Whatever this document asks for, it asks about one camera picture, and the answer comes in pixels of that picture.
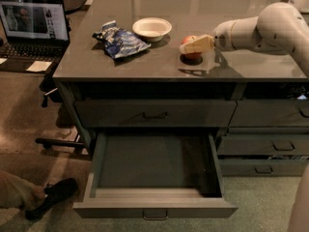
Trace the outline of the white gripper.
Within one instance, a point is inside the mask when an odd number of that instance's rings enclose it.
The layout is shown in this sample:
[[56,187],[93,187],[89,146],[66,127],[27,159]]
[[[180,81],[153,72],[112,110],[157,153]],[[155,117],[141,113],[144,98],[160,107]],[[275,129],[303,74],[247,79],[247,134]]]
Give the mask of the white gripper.
[[212,50],[214,46],[221,51],[232,51],[235,48],[233,47],[232,42],[232,30],[235,25],[235,20],[225,21],[217,25],[212,34],[213,37],[206,34],[202,36],[196,36],[196,39],[190,43],[180,45],[180,53],[185,54],[185,46],[193,46],[197,52],[205,52]]

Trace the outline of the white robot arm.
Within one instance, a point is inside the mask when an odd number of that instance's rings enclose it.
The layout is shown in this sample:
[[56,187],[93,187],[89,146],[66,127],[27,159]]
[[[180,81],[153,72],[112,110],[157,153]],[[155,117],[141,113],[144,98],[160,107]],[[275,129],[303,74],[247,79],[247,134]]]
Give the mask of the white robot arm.
[[[309,77],[309,26],[293,5],[276,2],[257,16],[218,24],[211,34],[186,40],[180,53],[198,54],[213,49],[289,54]],[[287,232],[308,232],[309,227],[309,167],[300,179],[292,207]]]

